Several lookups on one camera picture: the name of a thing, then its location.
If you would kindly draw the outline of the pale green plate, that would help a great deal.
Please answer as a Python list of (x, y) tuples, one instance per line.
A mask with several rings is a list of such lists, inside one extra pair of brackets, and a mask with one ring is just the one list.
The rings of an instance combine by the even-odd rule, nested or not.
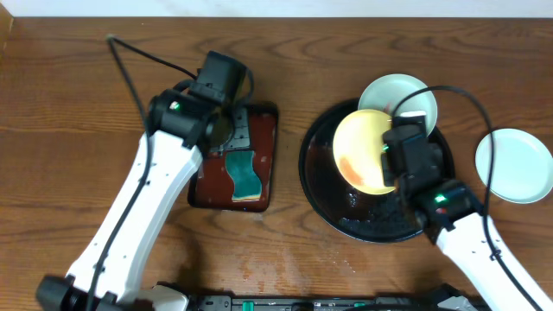
[(500, 129), (486, 135), (474, 160), (481, 181), (503, 200), (530, 204), (552, 190), (552, 155), (528, 132)]
[[(388, 74), (374, 80), (362, 93), (358, 109), (382, 111), (391, 115), (397, 104), (413, 92), (426, 88), (421, 80), (402, 73)], [(425, 112), (427, 134), (435, 128), (437, 121), (437, 102), (431, 91), (408, 99), (397, 111), (397, 116), (412, 112)]]

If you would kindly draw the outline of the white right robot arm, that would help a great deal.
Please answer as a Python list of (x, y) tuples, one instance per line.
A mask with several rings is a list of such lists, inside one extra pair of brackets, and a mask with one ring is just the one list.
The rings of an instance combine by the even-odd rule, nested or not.
[(443, 173), (440, 149), (418, 125), (382, 135), (385, 184), (430, 242), (465, 274), (491, 310), (550, 310), (551, 298), (515, 258), (484, 205)]

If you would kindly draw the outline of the yellow plate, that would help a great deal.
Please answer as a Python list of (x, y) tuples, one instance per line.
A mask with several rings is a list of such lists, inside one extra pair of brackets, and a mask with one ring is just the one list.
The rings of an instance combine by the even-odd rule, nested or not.
[(386, 186), (381, 155), (382, 135), (391, 128), (391, 117), (377, 110), (357, 110), (338, 124), (333, 138), (333, 157), (345, 181), (364, 194), (383, 195), (395, 190)]

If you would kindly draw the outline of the green scrubbing sponge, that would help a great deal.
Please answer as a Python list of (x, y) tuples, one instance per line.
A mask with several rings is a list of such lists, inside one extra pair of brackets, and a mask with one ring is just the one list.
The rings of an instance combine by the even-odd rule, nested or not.
[(262, 182), (254, 171), (252, 150), (226, 154), (225, 168), (233, 183), (232, 201), (255, 201), (261, 198)]

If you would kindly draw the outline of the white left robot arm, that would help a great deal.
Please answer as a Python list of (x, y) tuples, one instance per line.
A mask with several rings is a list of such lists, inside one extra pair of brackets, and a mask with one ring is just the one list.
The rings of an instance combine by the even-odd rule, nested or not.
[(44, 276), (36, 300), (44, 310), (124, 310), (137, 301), (185, 309), (174, 289), (141, 288), (152, 247), (182, 189), (199, 171), (203, 149), (224, 149), (248, 96), (165, 90), (152, 98), (147, 130), (104, 222), (65, 276)]

